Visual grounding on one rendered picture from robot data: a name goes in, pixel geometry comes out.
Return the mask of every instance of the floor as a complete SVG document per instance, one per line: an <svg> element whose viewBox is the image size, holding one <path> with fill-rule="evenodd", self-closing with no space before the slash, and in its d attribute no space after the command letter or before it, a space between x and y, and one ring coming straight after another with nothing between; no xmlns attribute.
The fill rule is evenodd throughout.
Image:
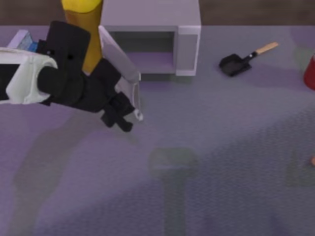
<svg viewBox="0 0 315 236"><path fill-rule="evenodd" d="M313 0L199 0L204 25L313 25ZM0 25L64 20L60 0L0 0Z"/></svg>

